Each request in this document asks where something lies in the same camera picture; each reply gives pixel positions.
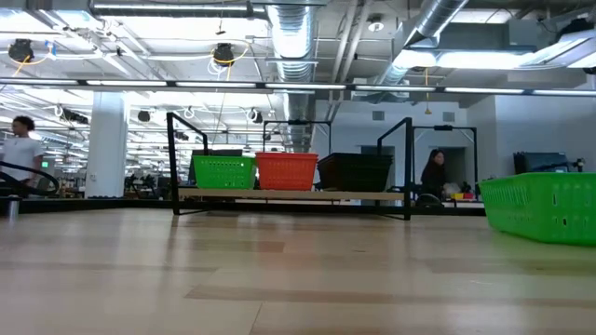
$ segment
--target floor plank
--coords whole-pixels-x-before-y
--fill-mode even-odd
[[[23,215],[0,220],[0,324],[24,335],[587,335],[595,260],[596,248],[500,234],[485,218]]]

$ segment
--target white shirt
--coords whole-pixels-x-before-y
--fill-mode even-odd
[[[34,158],[43,155],[44,149],[39,141],[30,138],[14,138],[4,141],[3,162],[19,165],[26,168],[34,167]],[[31,172],[15,168],[1,167],[2,172],[7,173],[17,181],[31,178]]]

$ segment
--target red basket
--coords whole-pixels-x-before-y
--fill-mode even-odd
[[[310,191],[318,154],[257,153],[262,190]]]

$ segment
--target plastic basket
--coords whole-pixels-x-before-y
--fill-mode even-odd
[[[376,154],[330,154],[318,162],[324,190],[383,192],[393,156]]]
[[[249,190],[254,186],[252,157],[196,155],[193,162],[198,188]]]
[[[492,227],[546,243],[596,245],[596,173],[527,173],[481,182]]]
[[[257,153],[262,190],[310,191],[317,154]]]

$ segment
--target person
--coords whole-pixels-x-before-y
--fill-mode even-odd
[[[443,187],[447,182],[445,176],[445,153],[439,149],[430,152],[427,165],[422,172],[423,194],[433,194],[442,199]]]
[[[29,132],[35,129],[35,122],[27,116],[17,116],[12,121],[12,139],[4,142],[2,161],[26,168],[41,169],[44,149],[39,141],[31,139]],[[0,167],[10,177],[34,187],[35,174],[10,167]]]

